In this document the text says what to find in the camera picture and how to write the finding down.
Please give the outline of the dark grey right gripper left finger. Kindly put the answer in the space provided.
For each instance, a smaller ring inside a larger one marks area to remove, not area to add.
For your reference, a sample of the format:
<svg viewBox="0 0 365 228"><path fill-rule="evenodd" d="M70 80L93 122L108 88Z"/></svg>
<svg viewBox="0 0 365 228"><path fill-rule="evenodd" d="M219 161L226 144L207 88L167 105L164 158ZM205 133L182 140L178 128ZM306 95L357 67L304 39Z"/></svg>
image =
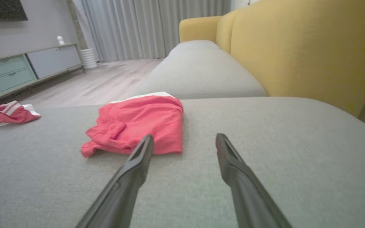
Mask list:
<svg viewBox="0 0 365 228"><path fill-rule="evenodd" d="M77 228L130 226L138 191L145 183L153 150L153 136L144 136L80 219Z"/></svg>

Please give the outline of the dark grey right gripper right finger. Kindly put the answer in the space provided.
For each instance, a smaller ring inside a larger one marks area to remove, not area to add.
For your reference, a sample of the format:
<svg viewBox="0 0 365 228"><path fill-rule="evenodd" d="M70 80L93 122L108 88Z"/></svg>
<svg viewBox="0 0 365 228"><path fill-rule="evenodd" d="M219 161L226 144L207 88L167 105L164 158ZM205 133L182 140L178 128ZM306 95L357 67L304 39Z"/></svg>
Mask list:
<svg viewBox="0 0 365 228"><path fill-rule="evenodd" d="M285 215L255 173L245 163L229 138L215 139L221 177L230 187L240 228L291 228Z"/></svg>

